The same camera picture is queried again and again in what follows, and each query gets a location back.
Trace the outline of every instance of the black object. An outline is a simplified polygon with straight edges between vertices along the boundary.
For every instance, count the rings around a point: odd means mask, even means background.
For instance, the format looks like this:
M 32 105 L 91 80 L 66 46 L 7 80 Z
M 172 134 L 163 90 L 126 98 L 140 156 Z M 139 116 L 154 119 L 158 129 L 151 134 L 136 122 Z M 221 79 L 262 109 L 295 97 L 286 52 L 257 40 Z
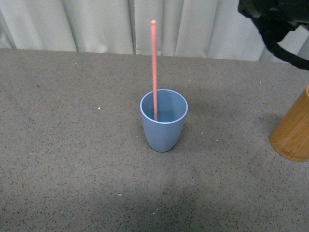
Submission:
M 299 26 L 309 29 L 309 0 L 239 0 L 238 11 L 251 18 L 266 48 L 275 57 L 309 70 L 309 61 L 280 47 L 289 31 Z

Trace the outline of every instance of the drinking straw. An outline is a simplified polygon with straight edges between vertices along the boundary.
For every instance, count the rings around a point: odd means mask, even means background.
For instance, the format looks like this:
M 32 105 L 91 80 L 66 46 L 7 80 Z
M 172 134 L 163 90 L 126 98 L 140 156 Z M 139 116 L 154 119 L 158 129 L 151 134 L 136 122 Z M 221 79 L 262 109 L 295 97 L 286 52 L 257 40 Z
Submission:
M 158 105 L 157 105 L 157 76 L 156 76 L 156 21 L 151 21 L 151 40 L 153 49 L 153 91 L 154 91 L 154 119 L 158 120 Z

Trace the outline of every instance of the cup rim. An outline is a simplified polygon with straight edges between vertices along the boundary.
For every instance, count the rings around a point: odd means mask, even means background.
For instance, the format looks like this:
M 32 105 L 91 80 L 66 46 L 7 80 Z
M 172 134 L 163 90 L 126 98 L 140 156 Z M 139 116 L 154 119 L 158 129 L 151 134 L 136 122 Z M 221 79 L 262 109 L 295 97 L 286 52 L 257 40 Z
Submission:
M 183 97 L 183 95 L 181 95 L 180 93 L 178 93 L 178 92 L 176 92 L 176 91 L 174 91 L 174 90 L 165 89 L 165 88 L 158 89 L 157 91 L 169 91 L 169 92 L 174 92 L 174 93 L 178 94 L 178 95 L 184 100 L 184 102 L 185 102 L 185 112 L 184 112 L 184 114 L 183 114 L 180 118 L 178 118 L 178 119 L 175 120 L 175 121 L 171 121 L 171 122 L 159 122 L 159 121 L 155 121 L 155 120 L 149 118 L 149 117 L 144 113 L 144 111 L 143 111 L 141 105 L 142 105 L 143 100 L 144 100 L 149 94 L 153 93 L 153 91 L 150 91 L 149 93 L 146 93 L 145 96 L 144 96 L 144 97 L 141 99 L 141 101 L 140 101 L 140 111 L 141 111 L 141 113 L 142 113 L 149 121 L 155 122 L 155 123 L 158 123 L 158 124 L 172 124 L 172 123 L 175 123 L 175 122 L 178 122 L 178 121 L 182 120 L 182 119 L 187 115 L 187 113 L 188 113 L 188 103 L 187 103 L 187 100 Z

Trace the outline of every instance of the black cable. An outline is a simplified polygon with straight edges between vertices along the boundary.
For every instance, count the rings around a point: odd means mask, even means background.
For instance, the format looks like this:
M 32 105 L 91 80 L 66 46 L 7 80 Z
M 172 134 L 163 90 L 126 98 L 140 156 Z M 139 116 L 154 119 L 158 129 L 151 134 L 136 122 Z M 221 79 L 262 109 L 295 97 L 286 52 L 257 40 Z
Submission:
M 274 33 L 268 25 L 274 24 L 274 22 L 269 22 L 266 19 L 260 18 L 252 18 L 251 19 L 257 29 L 259 30 L 262 39 L 264 41 L 264 44 L 266 48 L 274 54 L 275 57 L 289 62 L 290 64 L 294 65 L 295 67 L 299 69 L 309 70 L 309 61 L 303 58 L 300 58 L 286 50 L 284 50 L 282 47 L 280 47 L 275 42 L 275 36 Z

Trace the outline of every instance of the gray table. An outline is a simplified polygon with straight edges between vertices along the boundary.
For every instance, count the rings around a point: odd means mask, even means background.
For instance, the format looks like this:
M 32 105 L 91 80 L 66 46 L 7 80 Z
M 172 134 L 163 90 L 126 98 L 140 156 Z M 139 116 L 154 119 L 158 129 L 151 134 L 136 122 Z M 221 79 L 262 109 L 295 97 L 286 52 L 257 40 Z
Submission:
M 0 231 L 308 231 L 309 163 L 269 135 L 309 73 L 158 57 L 158 87 L 189 104 L 158 153 L 139 109 L 151 70 L 150 56 L 0 49 Z

